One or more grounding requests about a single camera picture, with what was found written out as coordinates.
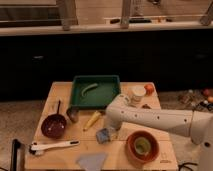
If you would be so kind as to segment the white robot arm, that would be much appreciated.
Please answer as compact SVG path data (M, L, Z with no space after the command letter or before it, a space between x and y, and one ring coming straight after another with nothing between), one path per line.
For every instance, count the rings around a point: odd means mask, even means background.
M213 171L213 113L134 108L127 95L119 94L106 108L105 127L119 130L123 122L190 137L201 145L197 171Z

